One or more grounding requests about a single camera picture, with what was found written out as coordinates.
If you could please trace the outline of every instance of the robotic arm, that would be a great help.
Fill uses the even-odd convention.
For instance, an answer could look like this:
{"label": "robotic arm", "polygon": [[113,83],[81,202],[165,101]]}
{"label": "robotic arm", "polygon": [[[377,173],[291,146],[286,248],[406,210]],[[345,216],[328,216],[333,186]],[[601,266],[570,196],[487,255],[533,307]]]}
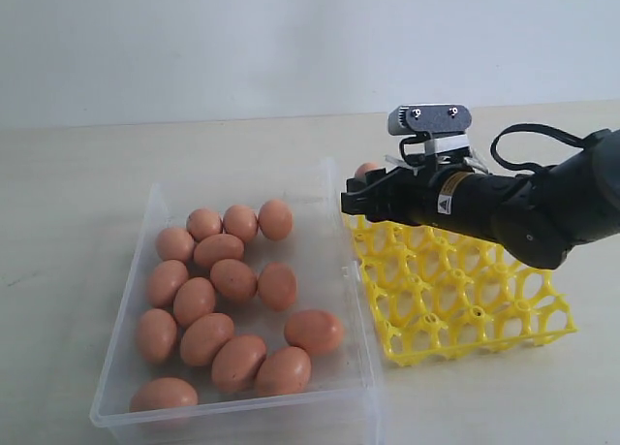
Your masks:
{"label": "robotic arm", "polygon": [[[463,106],[400,106],[387,120],[402,159],[349,178],[342,211],[370,222],[429,225],[503,245],[523,264],[557,269],[579,244],[620,232],[620,130],[578,138],[540,124],[513,125],[493,141],[491,155],[511,171],[490,174],[476,158],[466,130],[472,116]],[[513,164],[497,153],[509,133],[533,132],[579,148],[557,166]],[[406,152],[423,143],[422,154]]]}

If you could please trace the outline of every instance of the black cable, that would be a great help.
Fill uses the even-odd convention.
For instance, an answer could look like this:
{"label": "black cable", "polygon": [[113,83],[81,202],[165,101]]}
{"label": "black cable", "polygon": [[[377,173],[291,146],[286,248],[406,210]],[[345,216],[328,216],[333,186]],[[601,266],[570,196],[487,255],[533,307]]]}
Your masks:
{"label": "black cable", "polygon": [[497,143],[500,141],[504,135],[508,133],[516,133],[516,132],[529,132],[529,133],[537,133],[540,135],[545,135],[550,137],[558,142],[567,144],[572,147],[585,148],[587,146],[587,142],[583,138],[576,137],[575,135],[571,135],[570,133],[564,132],[554,127],[550,127],[548,125],[541,125],[539,123],[517,123],[503,130],[493,143],[491,144],[491,156],[495,159],[500,166],[504,169],[508,169],[509,171],[531,171],[534,174],[540,173],[544,171],[544,167],[540,164],[536,164],[535,162],[524,162],[521,164],[514,164],[512,162],[507,161],[497,152]]}

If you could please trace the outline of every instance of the plastic bin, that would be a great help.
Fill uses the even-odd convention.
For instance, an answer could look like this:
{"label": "plastic bin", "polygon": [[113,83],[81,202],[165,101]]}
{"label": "plastic bin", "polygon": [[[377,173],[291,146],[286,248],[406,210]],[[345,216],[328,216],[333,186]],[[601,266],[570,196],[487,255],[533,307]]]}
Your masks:
{"label": "plastic bin", "polygon": [[[126,288],[114,325],[90,418],[121,444],[381,444],[383,443],[381,362],[373,322],[355,278],[351,238],[339,212],[339,176],[331,160],[307,168],[231,170],[218,176],[153,185]],[[258,298],[231,307],[238,334],[258,334],[269,352],[285,346],[284,321],[303,308],[338,315],[346,329],[339,350],[313,359],[306,392],[256,397],[252,392],[222,395],[210,384],[208,369],[172,360],[149,366],[134,346],[138,319],[148,308],[145,281],[160,262],[154,240],[164,227],[184,225],[197,207],[221,213],[233,204],[258,209],[271,198],[286,201],[294,213],[292,234],[281,242],[259,236],[246,248],[254,270],[270,261],[291,265],[299,292],[294,307],[276,314]],[[198,406],[128,413],[131,396],[145,382],[164,375],[188,380],[197,388]]]}

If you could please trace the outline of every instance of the yellow egg tray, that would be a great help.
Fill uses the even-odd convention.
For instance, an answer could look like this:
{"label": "yellow egg tray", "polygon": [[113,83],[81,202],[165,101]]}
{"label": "yellow egg tray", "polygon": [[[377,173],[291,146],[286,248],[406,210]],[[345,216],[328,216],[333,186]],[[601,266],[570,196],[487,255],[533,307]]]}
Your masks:
{"label": "yellow egg tray", "polygon": [[347,221],[384,352],[399,366],[541,346],[576,332],[550,270],[432,227]]}

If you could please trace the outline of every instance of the white wall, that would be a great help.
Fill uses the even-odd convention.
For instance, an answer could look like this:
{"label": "white wall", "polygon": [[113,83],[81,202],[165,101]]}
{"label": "white wall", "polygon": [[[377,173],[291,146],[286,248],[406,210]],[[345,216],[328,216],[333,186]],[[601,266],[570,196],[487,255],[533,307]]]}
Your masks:
{"label": "white wall", "polygon": [[620,97],[619,0],[0,0],[0,128]]}

